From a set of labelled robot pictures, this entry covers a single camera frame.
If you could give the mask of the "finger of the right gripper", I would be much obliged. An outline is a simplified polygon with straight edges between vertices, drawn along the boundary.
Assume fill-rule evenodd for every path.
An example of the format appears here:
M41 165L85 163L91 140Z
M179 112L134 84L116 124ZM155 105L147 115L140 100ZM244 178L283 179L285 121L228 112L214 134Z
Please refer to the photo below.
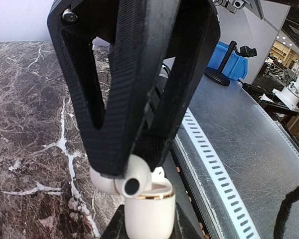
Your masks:
M177 0L56 0L47 18L90 166L121 178L131 154L150 169L166 136L144 130L156 77L179 9ZM109 42L111 85L103 100L92 42Z
M139 138L139 156L151 171L163 165L219 38L212 1L181 1L165 54L174 58L171 72L156 78Z

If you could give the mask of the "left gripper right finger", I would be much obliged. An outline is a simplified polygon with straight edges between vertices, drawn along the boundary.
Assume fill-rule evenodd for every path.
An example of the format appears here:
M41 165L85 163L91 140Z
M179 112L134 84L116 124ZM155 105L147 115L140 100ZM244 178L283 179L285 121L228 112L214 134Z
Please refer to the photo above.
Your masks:
M201 239L178 202L175 203L173 239Z

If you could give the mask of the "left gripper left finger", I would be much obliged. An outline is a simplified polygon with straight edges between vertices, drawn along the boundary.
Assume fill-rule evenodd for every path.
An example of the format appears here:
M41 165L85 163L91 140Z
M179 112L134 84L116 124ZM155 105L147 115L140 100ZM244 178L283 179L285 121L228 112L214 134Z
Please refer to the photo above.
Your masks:
M115 211L112 219L102 233L100 239L125 239L124 205L120 205Z

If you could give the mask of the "beige earbud charging case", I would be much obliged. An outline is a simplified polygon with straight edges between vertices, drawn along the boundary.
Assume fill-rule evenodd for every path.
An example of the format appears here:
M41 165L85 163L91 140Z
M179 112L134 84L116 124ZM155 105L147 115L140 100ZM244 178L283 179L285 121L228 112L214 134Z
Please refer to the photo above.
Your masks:
M117 194L115 179L102 176L90 168L94 186L107 194ZM130 239L168 239L174 225L175 192L165 178L164 169L151 172L150 188L136 198L125 198L124 219Z

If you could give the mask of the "white earbud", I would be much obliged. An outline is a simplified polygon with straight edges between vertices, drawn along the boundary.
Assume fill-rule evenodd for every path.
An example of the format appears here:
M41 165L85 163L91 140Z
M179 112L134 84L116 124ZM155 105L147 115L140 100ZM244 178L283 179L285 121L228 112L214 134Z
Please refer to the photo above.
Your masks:
M150 188L150 168L141 157L131 154L123 179L115 179L114 182L120 195L125 198L136 198Z

